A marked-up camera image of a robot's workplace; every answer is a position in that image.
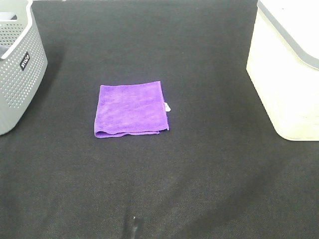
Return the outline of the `purple microfiber towel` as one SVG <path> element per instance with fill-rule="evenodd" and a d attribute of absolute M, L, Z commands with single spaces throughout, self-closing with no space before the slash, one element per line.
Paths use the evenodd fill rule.
<path fill-rule="evenodd" d="M 169 130 L 161 82 L 101 85 L 94 121 L 97 138 L 152 135 Z"/>

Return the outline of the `black fabric table cover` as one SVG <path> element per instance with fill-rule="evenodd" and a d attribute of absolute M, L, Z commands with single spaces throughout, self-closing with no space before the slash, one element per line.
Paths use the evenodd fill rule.
<path fill-rule="evenodd" d="M 319 144 L 246 72 L 254 0 L 36 1 L 48 59 L 0 138 L 3 239 L 316 239 Z M 161 81 L 169 131 L 98 139 L 101 85 Z"/>

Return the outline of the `white plastic basket grey rim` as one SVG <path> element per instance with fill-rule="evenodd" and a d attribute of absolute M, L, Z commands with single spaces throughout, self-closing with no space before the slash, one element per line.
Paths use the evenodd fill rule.
<path fill-rule="evenodd" d="M 246 70 L 279 136 L 318 140 L 318 1 L 258 1 Z"/>

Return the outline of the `grey perforated plastic basket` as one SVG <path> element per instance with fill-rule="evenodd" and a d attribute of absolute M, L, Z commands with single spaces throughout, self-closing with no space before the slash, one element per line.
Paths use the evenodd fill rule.
<path fill-rule="evenodd" d="M 47 57 L 31 0 L 0 2 L 0 133 L 11 131 L 32 101 Z"/>

